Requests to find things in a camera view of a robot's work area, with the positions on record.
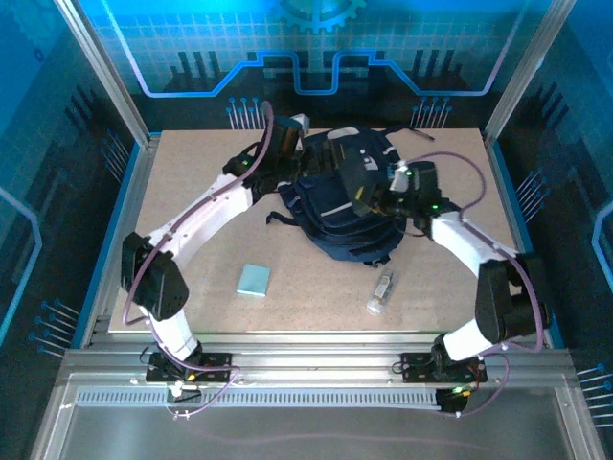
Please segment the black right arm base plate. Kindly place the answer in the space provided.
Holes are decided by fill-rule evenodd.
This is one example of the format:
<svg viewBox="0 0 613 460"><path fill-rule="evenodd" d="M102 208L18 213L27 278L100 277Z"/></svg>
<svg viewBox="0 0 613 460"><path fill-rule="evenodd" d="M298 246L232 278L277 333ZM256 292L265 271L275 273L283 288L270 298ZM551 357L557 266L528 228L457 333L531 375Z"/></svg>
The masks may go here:
<svg viewBox="0 0 613 460"><path fill-rule="evenodd" d="M462 361L437 361L430 353L403 353L399 357L404 383L465 384L488 380L485 364L476 357Z"/></svg>

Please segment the clear plastic tube case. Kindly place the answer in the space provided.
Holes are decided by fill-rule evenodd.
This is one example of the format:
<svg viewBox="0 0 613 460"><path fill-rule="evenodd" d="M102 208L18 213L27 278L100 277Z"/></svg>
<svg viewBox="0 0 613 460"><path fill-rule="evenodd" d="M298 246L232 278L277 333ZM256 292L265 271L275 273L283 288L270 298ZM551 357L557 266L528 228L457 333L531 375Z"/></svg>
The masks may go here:
<svg viewBox="0 0 613 460"><path fill-rule="evenodd" d="M371 298L367 302L367 311L372 315L380 315L392 293L395 282L393 270L385 270L378 278Z"/></svg>

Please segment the aluminium enclosure frame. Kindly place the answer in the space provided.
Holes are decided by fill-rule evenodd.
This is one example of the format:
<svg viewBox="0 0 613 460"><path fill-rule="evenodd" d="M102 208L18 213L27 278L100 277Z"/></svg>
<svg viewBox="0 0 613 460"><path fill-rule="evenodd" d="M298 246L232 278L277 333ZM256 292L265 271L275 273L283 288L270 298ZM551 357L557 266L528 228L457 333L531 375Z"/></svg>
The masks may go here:
<svg viewBox="0 0 613 460"><path fill-rule="evenodd" d="M55 0L138 152L125 171L74 340L34 446L41 460L613 460L576 365L544 334L538 353L485 359L488 380L404 383L403 353L474 314L475 276L447 249L406 234L380 315L380 270L337 262L267 195L183 270L188 324L205 353L232 355L229 382L146 382L156 345L125 324L121 249L175 218L224 164L260 140L262 102L304 113L312 132L406 124L390 140L438 169L443 195L493 239L530 251L498 149L576 0ZM269 267L264 297L237 293L245 264ZM81 389L208 390L197 408L83 406ZM399 407L215 407L238 388L463 387L455 417Z"/></svg>

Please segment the light blue sticky note pad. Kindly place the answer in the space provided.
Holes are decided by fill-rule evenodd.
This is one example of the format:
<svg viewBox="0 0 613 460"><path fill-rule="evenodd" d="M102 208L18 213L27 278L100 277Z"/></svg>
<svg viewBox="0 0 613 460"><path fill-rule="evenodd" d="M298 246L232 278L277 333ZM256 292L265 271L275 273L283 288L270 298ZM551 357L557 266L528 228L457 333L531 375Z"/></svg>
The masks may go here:
<svg viewBox="0 0 613 460"><path fill-rule="evenodd" d="M245 264L238 279L237 293L264 297L271 269L256 264Z"/></svg>

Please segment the navy blue backpack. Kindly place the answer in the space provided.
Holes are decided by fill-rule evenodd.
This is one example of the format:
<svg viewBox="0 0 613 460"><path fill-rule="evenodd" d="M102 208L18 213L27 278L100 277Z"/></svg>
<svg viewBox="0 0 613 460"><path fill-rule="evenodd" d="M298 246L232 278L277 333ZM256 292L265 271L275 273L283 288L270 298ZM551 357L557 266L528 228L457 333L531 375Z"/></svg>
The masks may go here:
<svg viewBox="0 0 613 460"><path fill-rule="evenodd" d="M390 261L406 235L409 218L395 218L378 209L381 196L389 191L394 165L400 161L389 135L403 129L423 136L425 133L406 124L377 130L364 126L329 129L304 139L304 151L311 150L330 161L330 172L302 177L278 187L278 194L289 212L272 211L266 222L276 220L300 228L306 237L335 261L362 263L377 267ZM377 195L374 212L358 216L341 184L331 142L373 146L381 149L387 161L387 182Z"/></svg>

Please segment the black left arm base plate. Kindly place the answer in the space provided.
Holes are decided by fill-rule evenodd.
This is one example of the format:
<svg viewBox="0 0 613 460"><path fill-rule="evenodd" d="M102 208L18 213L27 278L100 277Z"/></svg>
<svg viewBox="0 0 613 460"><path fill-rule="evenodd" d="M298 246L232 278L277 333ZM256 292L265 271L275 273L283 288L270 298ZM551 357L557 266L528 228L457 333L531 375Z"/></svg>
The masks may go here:
<svg viewBox="0 0 613 460"><path fill-rule="evenodd" d="M153 383L226 383L231 377L231 365L232 355L228 353L204 353L188 368L157 352L148 358L145 380Z"/></svg>

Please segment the small black connector box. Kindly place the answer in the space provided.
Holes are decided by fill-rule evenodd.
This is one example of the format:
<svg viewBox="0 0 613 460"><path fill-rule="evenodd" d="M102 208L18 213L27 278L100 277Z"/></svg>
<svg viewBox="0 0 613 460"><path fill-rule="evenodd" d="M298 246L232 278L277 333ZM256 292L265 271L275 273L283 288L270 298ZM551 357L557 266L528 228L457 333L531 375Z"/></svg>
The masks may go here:
<svg viewBox="0 0 613 460"><path fill-rule="evenodd" d="M462 413L467 407L471 391L463 387L437 389L435 393L436 404L442 414Z"/></svg>

